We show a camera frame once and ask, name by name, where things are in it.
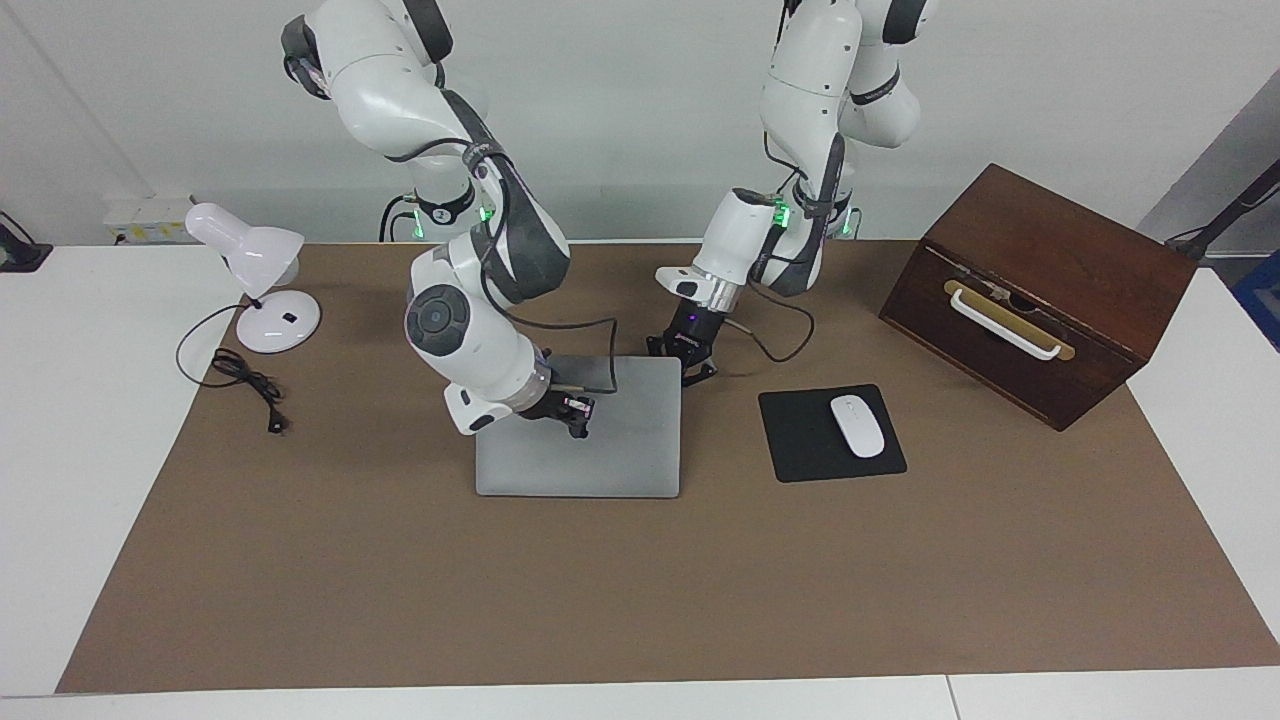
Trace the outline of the dark wooden box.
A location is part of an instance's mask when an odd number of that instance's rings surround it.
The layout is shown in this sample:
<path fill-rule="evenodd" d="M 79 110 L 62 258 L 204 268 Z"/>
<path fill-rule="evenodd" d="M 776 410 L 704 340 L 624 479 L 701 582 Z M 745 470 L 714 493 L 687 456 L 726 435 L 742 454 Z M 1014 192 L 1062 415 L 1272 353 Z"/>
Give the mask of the dark wooden box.
<path fill-rule="evenodd" d="M 1065 430 L 1153 357 L 1196 273 L 1189 258 L 991 164 L 923 234 L 879 315 Z M 950 293 L 1042 347 L 1039 361 L 950 306 Z"/>

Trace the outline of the grey aluminium laptop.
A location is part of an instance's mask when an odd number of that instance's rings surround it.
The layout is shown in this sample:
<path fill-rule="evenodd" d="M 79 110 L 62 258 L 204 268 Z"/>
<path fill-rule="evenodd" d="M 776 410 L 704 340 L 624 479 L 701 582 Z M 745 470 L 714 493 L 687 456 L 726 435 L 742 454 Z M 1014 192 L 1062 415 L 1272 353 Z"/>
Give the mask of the grey aluminium laptop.
<path fill-rule="evenodd" d="M 504 419 L 476 436 L 480 496 L 675 498 L 680 493 L 682 366 L 618 356 L 618 389 L 594 395 L 588 437 L 556 420 Z"/>

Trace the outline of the black mouse pad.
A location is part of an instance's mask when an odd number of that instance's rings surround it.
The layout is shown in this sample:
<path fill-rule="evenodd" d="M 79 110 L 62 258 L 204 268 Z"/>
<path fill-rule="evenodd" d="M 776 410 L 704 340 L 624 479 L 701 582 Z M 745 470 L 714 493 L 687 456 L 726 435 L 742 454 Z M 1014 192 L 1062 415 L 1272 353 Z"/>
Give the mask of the black mouse pad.
<path fill-rule="evenodd" d="M 840 395 L 859 395 L 873 409 L 884 433 L 884 452 L 855 457 L 829 410 Z M 874 384 L 795 389 L 758 395 L 774 477 L 781 483 L 847 480 L 904 474 L 908 460 L 881 388 Z"/>

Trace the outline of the black stand pole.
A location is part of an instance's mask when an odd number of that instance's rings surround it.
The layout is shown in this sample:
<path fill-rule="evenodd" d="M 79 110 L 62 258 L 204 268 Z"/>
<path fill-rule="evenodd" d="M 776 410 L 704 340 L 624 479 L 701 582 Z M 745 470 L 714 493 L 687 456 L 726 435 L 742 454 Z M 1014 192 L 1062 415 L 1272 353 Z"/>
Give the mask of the black stand pole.
<path fill-rule="evenodd" d="M 1276 193 L 1280 193 L 1280 158 L 1254 178 L 1212 220 L 1165 240 L 1164 247 L 1171 249 L 1193 261 L 1199 261 L 1204 259 L 1210 246 L 1233 224 L 1257 208 L 1263 206 Z"/>

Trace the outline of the black clamp mount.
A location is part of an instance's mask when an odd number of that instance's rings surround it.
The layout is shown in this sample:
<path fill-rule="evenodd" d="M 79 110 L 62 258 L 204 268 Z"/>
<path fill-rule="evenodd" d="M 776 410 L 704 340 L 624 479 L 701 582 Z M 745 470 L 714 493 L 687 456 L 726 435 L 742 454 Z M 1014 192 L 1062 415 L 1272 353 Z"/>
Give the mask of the black clamp mount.
<path fill-rule="evenodd" d="M 0 210 L 0 273 L 35 273 L 52 254 L 54 246 L 41 243 L 9 213 Z"/>

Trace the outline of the white desk lamp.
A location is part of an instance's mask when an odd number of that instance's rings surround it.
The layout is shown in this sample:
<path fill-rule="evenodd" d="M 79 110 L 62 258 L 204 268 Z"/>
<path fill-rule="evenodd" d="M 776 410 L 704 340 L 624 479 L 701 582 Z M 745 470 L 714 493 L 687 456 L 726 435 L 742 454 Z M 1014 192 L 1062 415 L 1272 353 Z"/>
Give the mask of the white desk lamp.
<path fill-rule="evenodd" d="M 298 275 L 302 234 L 251 225 L 215 202 L 193 205 L 186 213 L 186 229 L 221 256 L 248 300 L 236 323 L 236 337 L 247 350 L 283 354 L 315 333 L 323 319 L 320 304 L 287 287 Z"/>

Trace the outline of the white power strip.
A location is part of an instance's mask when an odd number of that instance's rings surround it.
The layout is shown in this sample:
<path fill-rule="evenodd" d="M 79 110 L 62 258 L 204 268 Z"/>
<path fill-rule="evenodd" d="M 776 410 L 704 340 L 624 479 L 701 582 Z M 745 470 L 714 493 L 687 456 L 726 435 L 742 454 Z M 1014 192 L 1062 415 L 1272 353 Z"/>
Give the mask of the white power strip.
<path fill-rule="evenodd" d="M 197 243 L 186 228 L 186 217 L 193 205 L 189 195 L 120 201 L 108 209 L 102 225 L 114 245 Z"/>

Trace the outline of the brown table mat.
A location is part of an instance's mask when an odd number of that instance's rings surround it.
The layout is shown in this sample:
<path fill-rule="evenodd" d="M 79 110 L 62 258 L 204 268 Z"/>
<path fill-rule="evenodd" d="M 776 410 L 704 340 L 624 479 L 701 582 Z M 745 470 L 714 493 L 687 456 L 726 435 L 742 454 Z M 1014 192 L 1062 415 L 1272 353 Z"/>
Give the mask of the brown table mat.
<path fill-rule="evenodd" d="M 841 243 L 810 348 L 684 395 L 675 500 L 490 498 L 406 343 L 406 245 L 303 250 L 324 309 L 200 391 L 60 692 L 682 682 L 1280 664 L 1135 400 L 1056 432 L 877 313 L 910 247 Z M 879 387 L 904 474 L 781 483 L 758 395 Z"/>

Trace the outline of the white computer mouse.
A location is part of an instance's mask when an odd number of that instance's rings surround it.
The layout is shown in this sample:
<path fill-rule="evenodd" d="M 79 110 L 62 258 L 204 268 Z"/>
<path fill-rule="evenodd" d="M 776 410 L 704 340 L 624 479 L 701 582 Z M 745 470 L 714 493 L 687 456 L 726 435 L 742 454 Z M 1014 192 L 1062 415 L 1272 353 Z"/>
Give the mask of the white computer mouse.
<path fill-rule="evenodd" d="M 861 396 L 836 396 L 829 401 L 829 410 L 855 457 L 870 459 L 884 452 L 884 433 L 872 406 Z"/>

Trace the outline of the blue crate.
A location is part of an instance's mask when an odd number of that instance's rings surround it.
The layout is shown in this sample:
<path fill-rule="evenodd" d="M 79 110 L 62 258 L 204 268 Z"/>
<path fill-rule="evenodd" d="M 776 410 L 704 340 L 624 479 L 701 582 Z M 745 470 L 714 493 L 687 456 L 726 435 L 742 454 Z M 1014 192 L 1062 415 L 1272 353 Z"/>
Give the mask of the blue crate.
<path fill-rule="evenodd" d="M 1262 336 L 1280 352 L 1280 249 L 1235 282 L 1230 292 Z"/>

